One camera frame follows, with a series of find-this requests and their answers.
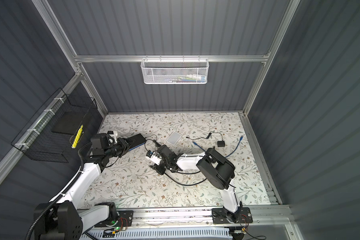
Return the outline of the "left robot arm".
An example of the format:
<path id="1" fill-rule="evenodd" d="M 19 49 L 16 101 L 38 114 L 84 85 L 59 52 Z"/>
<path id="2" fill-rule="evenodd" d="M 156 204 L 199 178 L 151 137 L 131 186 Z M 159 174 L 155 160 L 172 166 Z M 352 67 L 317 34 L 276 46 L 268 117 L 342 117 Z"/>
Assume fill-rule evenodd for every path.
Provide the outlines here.
<path id="1" fill-rule="evenodd" d="M 116 205 L 100 203 L 89 210 L 78 212 L 78 202 L 92 182 L 109 165 L 110 158 L 120 158 L 133 148 L 132 138 L 113 138 L 110 133 L 97 134 L 78 150 L 79 170 L 67 185 L 48 203 L 39 204 L 34 211 L 34 222 L 25 239 L 78 240 L 97 224 L 119 231 L 126 220 L 118 214 Z"/>

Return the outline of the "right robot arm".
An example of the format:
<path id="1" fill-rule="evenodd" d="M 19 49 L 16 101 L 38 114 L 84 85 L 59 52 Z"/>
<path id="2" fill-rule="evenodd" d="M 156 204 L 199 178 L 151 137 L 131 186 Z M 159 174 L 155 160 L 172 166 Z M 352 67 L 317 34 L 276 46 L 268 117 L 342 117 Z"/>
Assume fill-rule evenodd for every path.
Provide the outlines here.
<path id="1" fill-rule="evenodd" d="M 166 175 L 166 171 L 176 173 L 198 170 L 212 186 L 220 190 L 223 199 L 222 212 L 213 211 L 213 216 L 229 223 L 239 222 L 243 204 L 234 187 L 236 167 L 216 149 L 209 148 L 203 153 L 187 155 L 176 154 L 166 145 L 162 145 L 154 152 L 147 151 L 146 159 L 154 163 L 151 168 L 159 175 Z"/>

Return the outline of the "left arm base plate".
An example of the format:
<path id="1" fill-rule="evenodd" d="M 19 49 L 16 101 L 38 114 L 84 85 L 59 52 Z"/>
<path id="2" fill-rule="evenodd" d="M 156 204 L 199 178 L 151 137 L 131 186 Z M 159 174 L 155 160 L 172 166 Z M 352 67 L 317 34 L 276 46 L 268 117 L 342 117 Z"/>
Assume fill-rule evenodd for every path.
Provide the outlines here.
<path id="1" fill-rule="evenodd" d="M 95 225 L 95 228 L 127 228 L 133 223 L 133 211 L 117 211 L 117 216 L 110 220 L 102 221 Z"/>

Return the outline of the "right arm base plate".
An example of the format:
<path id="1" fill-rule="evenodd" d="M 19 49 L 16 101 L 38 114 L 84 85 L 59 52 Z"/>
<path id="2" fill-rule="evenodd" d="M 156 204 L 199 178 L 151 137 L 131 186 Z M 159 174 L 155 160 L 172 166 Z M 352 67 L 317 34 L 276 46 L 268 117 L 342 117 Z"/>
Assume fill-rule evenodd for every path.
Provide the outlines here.
<path id="1" fill-rule="evenodd" d="M 251 224 L 253 223 L 252 213 L 249 208 L 238 208 L 235 213 L 231 213 L 224 208 L 213 208 L 212 218 L 215 225 L 218 224 Z"/>

